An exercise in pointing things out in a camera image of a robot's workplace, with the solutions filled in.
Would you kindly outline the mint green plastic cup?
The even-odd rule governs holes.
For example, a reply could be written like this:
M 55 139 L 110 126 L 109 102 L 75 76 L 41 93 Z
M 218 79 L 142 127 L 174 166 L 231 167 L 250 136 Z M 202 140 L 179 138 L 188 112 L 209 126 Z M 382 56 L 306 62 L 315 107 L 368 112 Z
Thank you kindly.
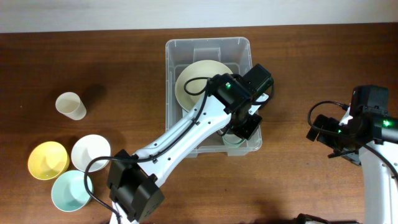
M 246 141 L 243 138 L 239 138 L 235 134 L 225 134 L 222 137 L 222 140 L 223 140 L 224 145 L 229 148 L 237 148 Z

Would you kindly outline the cream white plastic cup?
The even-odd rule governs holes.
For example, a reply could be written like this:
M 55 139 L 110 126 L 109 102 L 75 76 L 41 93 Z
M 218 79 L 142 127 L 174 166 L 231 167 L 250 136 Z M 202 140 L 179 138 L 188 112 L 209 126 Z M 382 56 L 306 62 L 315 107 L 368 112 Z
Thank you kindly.
M 59 113 L 75 121 L 86 116 L 86 108 L 80 97 L 74 92 L 62 93 L 56 99 L 55 107 Z

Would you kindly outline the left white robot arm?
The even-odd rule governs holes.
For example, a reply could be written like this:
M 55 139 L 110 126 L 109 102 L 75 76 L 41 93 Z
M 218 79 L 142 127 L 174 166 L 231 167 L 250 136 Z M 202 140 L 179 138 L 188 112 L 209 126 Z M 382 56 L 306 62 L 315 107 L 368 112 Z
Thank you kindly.
M 217 131 L 229 144 L 252 138 L 262 118 L 255 112 L 273 86 L 266 75 L 215 75 L 206 79 L 202 98 L 171 129 L 133 155 L 119 151 L 111 159 L 107 185 L 111 223 L 140 223 L 163 202 L 160 187 L 195 147 Z

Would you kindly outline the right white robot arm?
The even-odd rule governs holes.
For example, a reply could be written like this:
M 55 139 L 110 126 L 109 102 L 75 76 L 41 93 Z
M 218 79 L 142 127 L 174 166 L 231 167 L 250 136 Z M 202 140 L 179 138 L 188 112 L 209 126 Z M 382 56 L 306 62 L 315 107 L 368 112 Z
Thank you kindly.
M 328 157 L 342 157 L 361 166 L 365 223 L 397 223 L 397 120 L 382 114 L 346 114 L 342 120 L 318 115 L 307 139 L 332 148 Z

